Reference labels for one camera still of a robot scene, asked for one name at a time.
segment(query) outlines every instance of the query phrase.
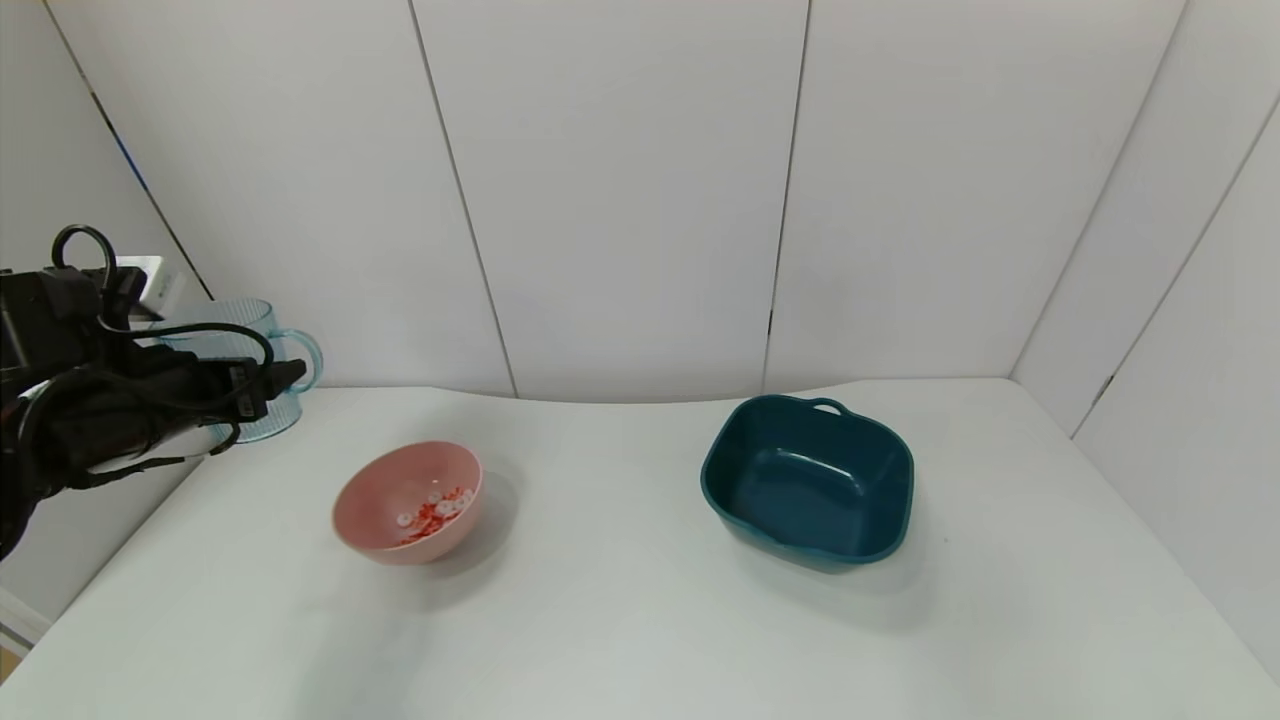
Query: white tabletop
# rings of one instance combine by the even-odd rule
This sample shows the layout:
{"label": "white tabletop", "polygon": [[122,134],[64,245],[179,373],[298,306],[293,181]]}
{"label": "white tabletop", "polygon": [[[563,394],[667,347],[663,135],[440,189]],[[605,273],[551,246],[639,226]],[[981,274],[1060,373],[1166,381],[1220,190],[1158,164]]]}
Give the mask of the white tabletop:
{"label": "white tabletop", "polygon": [[[1020,387],[809,395],[915,456],[882,562],[820,574],[726,530],[698,475],[732,401],[316,391],[296,428],[178,488],[0,717],[1280,717],[1280,688]],[[428,438],[485,462],[476,533],[420,568],[343,547],[342,484]]]}

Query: black cable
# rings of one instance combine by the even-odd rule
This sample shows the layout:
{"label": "black cable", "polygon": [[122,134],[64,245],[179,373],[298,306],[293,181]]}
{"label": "black cable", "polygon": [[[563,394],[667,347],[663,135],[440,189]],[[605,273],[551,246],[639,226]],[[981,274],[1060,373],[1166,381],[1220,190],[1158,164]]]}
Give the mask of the black cable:
{"label": "black cable", "polygon": [[143,400],[147,400],[148,402],[154,402],[156,405],[164,405],[164,406],[172,407],[174,410],[184,410],[184,411],[188,411],[188,413],[201,413],[201,411],[205,411],[205,410],[216,410],[218,407],[220,407],[220,406],[223,406],[223,405],[225,405],[228,402],[232,402],[233,400],[236,400],[239,396],[244,395],[251,387],[253,387],[255,383],[257,383],[262,378],[262,375],[266,373],[266,369],[275,360],[275,351],[271,348],[270,341],[268,341],[265,337],[262,337],[261,333],[255,332],[255,331],[252,331],[250,328],[243,327],[243,325],[236,325],[236,324],[232,324],[232,323],[189,323],[189,324],[186,324],[186,325],[174,325],[174,327],[168,327],[168,328],[154,328],[154,329],[150,329],[150,331],[120,331],[120,329],[115,329],[115,328],[108,325],[106,322],[102,320],[101,318],[99,318],[99,324],[102,327],[102,329],[105,329],[106,332],[109,332],[111,334],[116,334],[116,336],[120,336],[120,337],[128,337],[128,338],[136,338],[136,340],[152,338],[152,337],[168,337],[168,336],[172,336],[172,334],[186,334],[186,333],[195,333],[195,332],[227,332],[227,333],[236,333],[236,334],[241,334],[241,336],[244,336],[244,337],[252,340],[253,342],[256,342],[259,345],[259,347],[262,348],[262,360],[259,364],[259,366],[255,369],[255,372],[244,382],[242,382],[238,386],[236,386],[232,389],[229,389],[227,392],[227,395],[224,395],[224,396],[221,396],[221,397],[219,397],[216,400],[211,400],[209,402],[202,402],[202,404],[174,402],[174,401],[168,400],[168,398],[160,398],[160,397],[151,396],[145,387],[142,387],[142,386],[140,386],[137,383],[133,383],[128,378],[122,378],[119,375],[115,375],[115,379],[111,380],[111,382],[115,382],[116,384],[120,384],[122,387],[128,387],[131,391],[136,392],[138,395],[138,397],[142,397]]}
{"label": "black cable", "polygon": [[97,242],[99,249],[102,251],[102,259],[106,261],[106,277],[102,278],[102,290],[114,287],[115,283],[115,249],[111,247],[111,241],[106,240],[106,236],[101,233],[97,228],[90,225],[67,225],[58,233],[54,238],[54,247],[50,252],[54,266],[63,269],[68,268],[67,260],[63,259],[64,251],[67,250],[67,242],[70,241],[77,233],[84,233]]}
{"label": "black cable", "polygon": [[[54,238],[54,245],[50,252],[54,266],[60,269],[68,268],[65,260],[67,243],[70,241],[72,237],[79,233],[84,233],[92,237],[93,241],[97,242],[99,249],[102,251],[102,259],[106,264],[106,268],[104,272],[101,292],[106,297],[113,296],[118,290],[116,288],[118,261],[115,256],[115,249],[111,246],[111,242],[106,238],[106,236],[102,234],[96,228],[83,224],[73,224],[63,228],[61,232],[59,232],[58,236]],[[186,334],[192,332],[229,332],[247,337],[253,342],[256,342],[262,348],[262,360],[260,365],[255,369],[255,372],[251,373],[250,377],[246,378],[242,383],[236,384],[234,387],[232,387],[230,391],[228,391],[223,396],[206,402],[177,402],[168,397],[159,397],[152,395],[143,383],[138,383],[131,378],[125,378],[123,375],[104,370],[101,368],[81,366],[68,370],[67,373],[63,373],[61,375],[58,375],[51,380],[49,380],[49,383],[38,392],[38,395],[27,406],[27,411],[23,413],[22,423],[18,427],[18,443],[17,443],[20,459],[32,457],[32,442],[36,434],[36,428],[40,427],[41,415],[44,414],[50,400],[58,393],[60,393],[68,386],[68,383],[70,383],[74,379],[93,378],[123,388],[125,392],[132,395],[138,401],[140,406],[138,410],[147,414],[148,418],[154,411],[148,411],[147,405],[166,407],[180,413],[206,413],[210,410],[218,410],[224,405],[227,405],[228,402],[238,400],[246,392],[250,392],[251,388],[265,375],[271,363],[275,360],[275,352],[271,348],[271,343],[265,337],[262,337],[261,333],[232,323],[189,323],[184,325],[175,325],[168,328],[131,331],[131,329],[120,329],[113,327],[111,323],[108,322],[108,318],[105,318],[101,314],[97,318],[97,323],[105,332],[131,340],[156,338],[173,334]],[[197,423],[204,423],[209,420],[223,421],[221,418],[214,415],[205,415],[201,416],[197,420]],[[232,421],[229,424],[232,425],[232,432],[223,442],[218,443],[212,450],[210,450],[207,452],[209,455],[219,455],[225,450],[228,450],[232,445],[234,445],[237,439],[239,439],[241,424],[237,421]],[[157,441],[163,441],[163,433],[159,430],[156,424],[148,420],[147,425],[151,429],[147,433],[147,439],[143,448],[137,455],[134,455],[136,457],[151,451],[157,445]],[[186,457],[156,457],[151,460],[143,460],[141,462],[134,462],[133,465],[128,465],[125,468],[120,468],[118,470],[110,470],[106,473],[95,474],[95,473],[88,473],[87,470],[83,473],[86,477],[93,479],[88,487],[96,487],[97,484],[105,484],[108,482],[129,475],[132,473],[163,465],[173,465],[183,460],[186,460]]]}

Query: bowl handle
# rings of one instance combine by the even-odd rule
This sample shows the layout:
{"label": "bowl handle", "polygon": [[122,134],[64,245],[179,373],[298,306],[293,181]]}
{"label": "bowl handle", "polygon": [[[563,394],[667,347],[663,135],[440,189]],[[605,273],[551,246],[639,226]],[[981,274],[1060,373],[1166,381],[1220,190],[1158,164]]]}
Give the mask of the bowl handle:
{"label": "bowl handle", "polygon": [[840,402],[837,402],[837,401],[835,401],[835,400],[832,400],[829,397],[814,397],[813,400],[805,400],[805,398],[797,397],[796,400],[799,400],[800,402],[804,402],[809,407],[831,407],[832,410],[835,410],[836,413],[838,413],[841,415],[854,415],[854,413],[849,411],[849,407],[845,407],[844,405],[841,405]]}

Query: cup handle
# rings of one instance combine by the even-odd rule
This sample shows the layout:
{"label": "cup handle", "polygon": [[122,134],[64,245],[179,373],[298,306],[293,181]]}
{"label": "cup handle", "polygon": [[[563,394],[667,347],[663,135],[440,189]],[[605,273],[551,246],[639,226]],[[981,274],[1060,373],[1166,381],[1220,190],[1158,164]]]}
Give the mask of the cup handle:
{"label": "cup handle", "polygon": [[298,345],[306,348],[308,355],[311,355],[311,379],[306,380],[302,384],[294,383],[284,392],[288,392],[289,395],[298,395],[314,388],[316,383],[320,382],[320,374],[324,373],[324,354],[320,352],[320,343],[316,342],[316,338],[311,337],[310,334],[302,331],[296,331],[293,328],[276,328],[271,331],[271,337],[289,338],[292,341],[296,341]]}

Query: dark green square bowl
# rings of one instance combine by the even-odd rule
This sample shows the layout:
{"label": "dark green square bowl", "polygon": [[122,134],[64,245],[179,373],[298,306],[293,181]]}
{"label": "dark green square bowl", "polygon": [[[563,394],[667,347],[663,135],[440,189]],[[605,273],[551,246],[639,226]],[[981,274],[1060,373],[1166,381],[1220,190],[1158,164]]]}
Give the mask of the dark green square bowl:
{"label": "dark green square bowl", "polygon": [[827,398],[742,402],[703,464],[703,495],[732,529],[819,564],[888,557],[906,537],[913,484],[902,438]]}

